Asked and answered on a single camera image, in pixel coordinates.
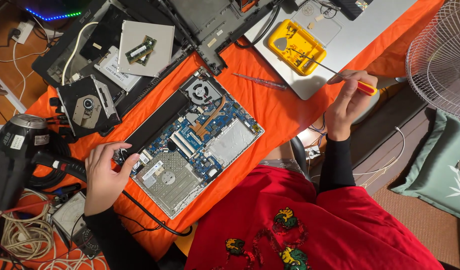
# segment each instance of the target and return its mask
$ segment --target orange tablecloth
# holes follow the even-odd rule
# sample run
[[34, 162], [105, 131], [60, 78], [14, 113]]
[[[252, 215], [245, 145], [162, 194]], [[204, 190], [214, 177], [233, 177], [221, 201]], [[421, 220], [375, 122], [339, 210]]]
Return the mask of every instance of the orange tablecloth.
[[[404, 75], [404, 59], [409, 42], [423, 29], [443, 0], [419, 0], [397, 21], [387, 28], [369, 46], [367, 46], [345, 69], [361, 70], [367, 68], [374, 60], [386, 55], [384, 65], [373, 69], [377, 75], [393, 74]], [[223, 198], [258, 162], [276, 146], [287, 142], [300, 131], [312, 124], [326, 110], [339, 92], [341, 85], [325, 85], [309, 100], [300, 100], [292, 90], [279, 91], [265, 88], [251, 81], [235, 77], [232, 73], [245, 74], [251, 77], [282, 81], [275, 71], [253, 49], [240, 49], [230, 46], [221, 55], [228, 69], [217, 77], [217, 80], [232, 94], [237, 101], [260, 123], [265, 133], [245, 153], [241, 155], [212, 185], [190, 204], [174, 220], [167, 216], [152, 202], [152, 200], [133, 182], [129, 181], [125, 190], [145, 206], [160, 220], [177, 231], [184, 231], [191, 224], [205, 214], [215, 203]], [[104, 142], [125, 140], [156, 108], [158, 108], [197, 68], [204, 65], [196, 53], [187, 58], [172, 74], [161, 81], [140, 103], [137, 104], [125, 117], [123, 123], [116, 126], [107, 137], [97, 133], [79, 139], [71, 144], [72, 156], [85, 159], [92, 148]], [[49, 87], [48, 92], [42, 95], [27, 111], [42, 117], [54, 115], [53, 108], [48, 106], [48, 98], [56, 96], [55, 89]], [[67, 185], [78, 180], [67, 175], [60, 185]], [[155, 227], [153, 222], [140, 209], [123, 195], [115, 203], [115, 210], [125, 213], [136, 219], [147, 228]], [[131, 221], [123, 220], [127, 228], [137, 231], [139, 228]], [[159, 259], [176, 236], [161, 229], [152, 232], [141, 232], [136, 235], [140, 242], [154, 257]], [[66, 248], [57, 240], [57, 254], [63, 254]], [[28, 262], [29, 266], [37, 268], [36, 263]]]

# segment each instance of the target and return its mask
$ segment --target blue led light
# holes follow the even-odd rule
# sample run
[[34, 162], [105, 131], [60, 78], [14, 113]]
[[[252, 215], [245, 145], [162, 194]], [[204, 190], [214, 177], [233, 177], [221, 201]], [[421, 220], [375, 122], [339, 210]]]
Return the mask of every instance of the blue led light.
[[55, 20], [55, 19], [60, 19], [60, 18], [69, 18], [69, 17], [75, 17], [75, 16], [78, 16], [80, 14], [82, 14], [81, 12], [75, 12], [75, 13], [69, 13], [69, 14], [65, 14], [65, 15], [61, 15], [61, 16], [54, 16], [54, 17], [49, 17], [49, 18], [44, 18], [42, 17], [41, 15], [33, 12], [32, 10], [28, 9], [28, 8], [25, 8], [26, 11], [32, 13], [33, 15], [41, 18], [42, 20], [44, 21], [51, 21], [51, 20]]

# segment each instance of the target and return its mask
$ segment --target right hand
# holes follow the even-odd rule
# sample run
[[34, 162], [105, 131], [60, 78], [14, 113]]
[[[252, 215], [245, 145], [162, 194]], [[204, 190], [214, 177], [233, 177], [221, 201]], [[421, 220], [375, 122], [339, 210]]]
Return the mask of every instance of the right hand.
[[343, 78], [335, 75], [327, 84], [337, 84], [345, 81], [335, 101], [328, 107], [325, 121], [328, 127], [328, 138], [334, 141], [345, 141], [350, 137], [350, 126], [368, 107], [371, 96], [357, 90], [358, 81], [377, 86], [378, 79], [368, 75], [364, 70], [345, 70]]
[[127, 149], [131, 144], [124, 142], [106, 143], [97, 146], [85, 159], [87, 170], [87, 196], [84, 214], [86, 216], [104, 212], [110, 208], [124, 190], [132, 167], [137, 163], [139, 154], [127, 158], [120, 172], [112, 170], [112, 156], [115, 150]]

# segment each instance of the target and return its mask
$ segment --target gray shorts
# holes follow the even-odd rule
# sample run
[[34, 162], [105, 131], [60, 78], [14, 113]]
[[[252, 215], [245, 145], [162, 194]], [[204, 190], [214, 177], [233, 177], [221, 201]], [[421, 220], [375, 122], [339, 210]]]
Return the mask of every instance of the gray shorts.
[[275, 168], [287, 169], [300, 174], [303, 174], [297, 161], [292, 158], [278, 158], [278, 159], [263, 159], [259, 165], [265, 165]]

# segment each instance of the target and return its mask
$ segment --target person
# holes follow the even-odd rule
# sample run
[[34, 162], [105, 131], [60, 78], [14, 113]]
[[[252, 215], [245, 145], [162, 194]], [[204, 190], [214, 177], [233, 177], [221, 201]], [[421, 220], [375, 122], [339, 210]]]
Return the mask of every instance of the person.
[[[290, 144], [281, 145], [198, 221], [185, 269], [442, 269], [403, 224], [355, 185], [350, 126], [371, 99], [357, 90], [357, 81], [375, 87], [377, 78], [354, 70], [343, 75], [325, 114], [320, 193], [301, 173]], [[335, 76], [328, 83], [341, 81]], [[158, 269], [113, 211], [139, 156], [130, 156], [120, 173], [111, 170], [110, 159], [127, 147], [103, 144], [85, 160], [84, 220], [111, 269]]]

